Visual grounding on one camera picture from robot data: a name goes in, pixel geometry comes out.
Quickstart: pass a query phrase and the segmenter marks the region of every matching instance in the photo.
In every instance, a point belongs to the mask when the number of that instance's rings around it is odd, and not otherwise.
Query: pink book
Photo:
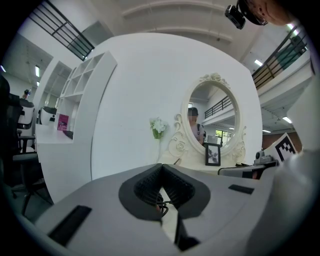
[[[69,116],[65,114],[60,114],[58,119],[58,127],[59,131],[66,131],[68,127],[68,119]]]

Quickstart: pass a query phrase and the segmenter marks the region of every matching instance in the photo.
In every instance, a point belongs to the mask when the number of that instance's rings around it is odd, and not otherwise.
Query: railing
[[[209,108],[206,112],[204,112],[204,118],[208,118],[213,116],[215,113],[224,110],[226,107],[231,105],[232,102],[228,96],[225,96],[222,100],[220,100],[217,104]]]
[[[95,48],[48,0],[43,1],[35,8],[29,18],[81,60],[85,60],[88,54]]]
[[[260,89],[294,63],[307,51],[306,33],[295,26],[270,57],[252,75],[255,87]]]

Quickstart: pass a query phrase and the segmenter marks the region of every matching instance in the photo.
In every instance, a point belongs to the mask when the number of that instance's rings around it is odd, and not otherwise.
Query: white bookshelf
[[[101,99],[117,62],[105,52],[82,62],[68,77],[59,97],[54,126],[36,125],[39,161],[50,196],[57,203],[92,180],[91,145]],[[67,130],[57,130],[60,115]]]

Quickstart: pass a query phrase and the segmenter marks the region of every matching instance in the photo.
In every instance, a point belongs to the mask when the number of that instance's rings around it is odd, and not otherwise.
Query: picture frame
[[[220,145],[214,143],[205,144],[205,165],[206,166],[220,166],[221,154]]]

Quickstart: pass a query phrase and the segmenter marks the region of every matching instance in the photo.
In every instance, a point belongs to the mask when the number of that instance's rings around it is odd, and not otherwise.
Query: black chair
[[[3,87],[9,87],[7,80],[0,77],[0,91],[8,91]],[[28,202],[31,195],[37,195],[49,204],[51,202],[43,198],[37,190],[45,188],[45,182],[39,182],[43,179],[41,165],[36,152],[26,152],[27,141],[34,140],[34,136],[19,136],[18,120],[22,113],[19,96],[8,94],[2,95],[3,102],[1,105],[2,116],[1,129],[4,140],[1,149],[1,158],[3,163],[3,181],[8,186],[12,187],[11,192],[13,198],[16,198],[15,192],[26,192],[22,205],[22,215],[25,215]],[[23,147],[20,147],[20,141],[23,141]]]

